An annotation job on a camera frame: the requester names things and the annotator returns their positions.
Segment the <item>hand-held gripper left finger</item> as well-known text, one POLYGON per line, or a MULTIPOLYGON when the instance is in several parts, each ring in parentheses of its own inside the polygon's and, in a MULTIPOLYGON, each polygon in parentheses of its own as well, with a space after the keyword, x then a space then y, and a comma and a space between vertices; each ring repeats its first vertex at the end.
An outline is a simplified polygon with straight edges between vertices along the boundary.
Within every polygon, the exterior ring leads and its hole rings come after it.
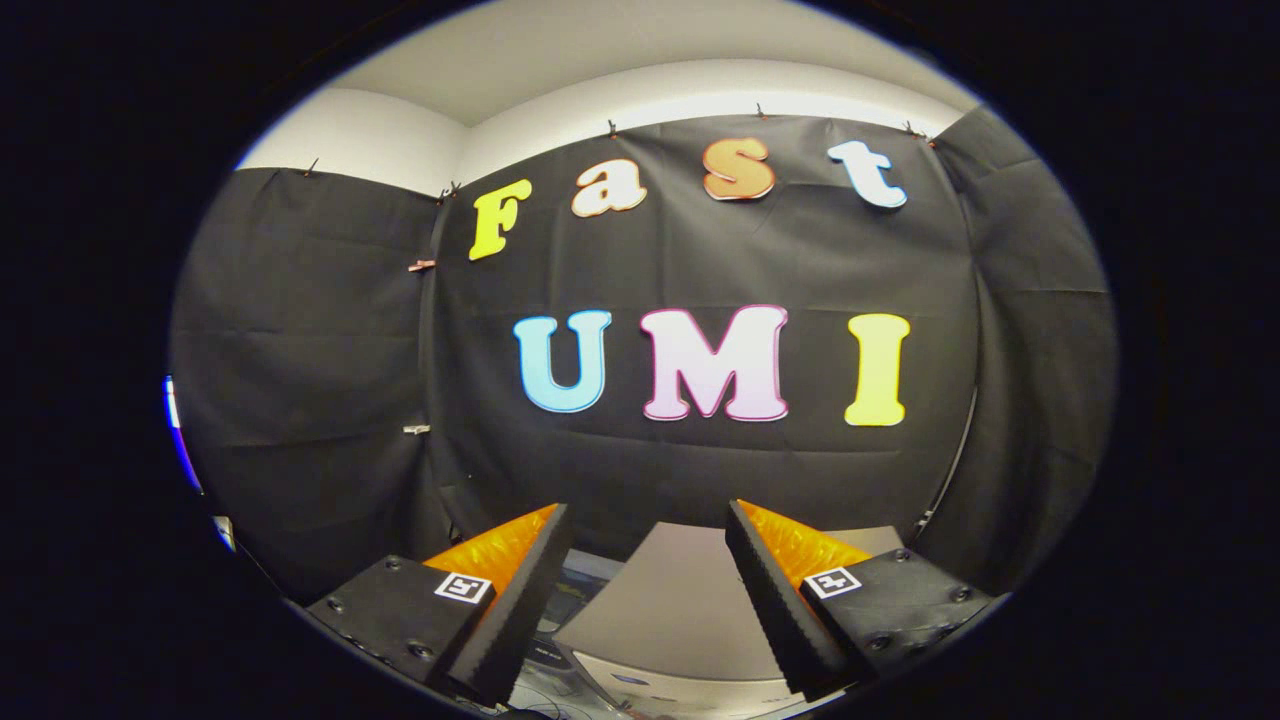
POLYGON ((305 619, 403 682, 504 705, 571 539, 570 506, 552 503, 425 561, 388 555, 305 619))

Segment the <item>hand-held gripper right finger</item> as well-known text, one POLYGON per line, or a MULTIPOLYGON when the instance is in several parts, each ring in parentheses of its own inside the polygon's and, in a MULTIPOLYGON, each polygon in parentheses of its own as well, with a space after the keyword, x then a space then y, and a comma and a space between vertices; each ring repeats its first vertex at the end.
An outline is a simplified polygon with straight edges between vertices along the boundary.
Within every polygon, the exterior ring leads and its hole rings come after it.
POLYGON ((913 550, 872 555, 746 500, 730 502, 724 534, 788 688, 809 701, 913 670, 996 606, 913 550))

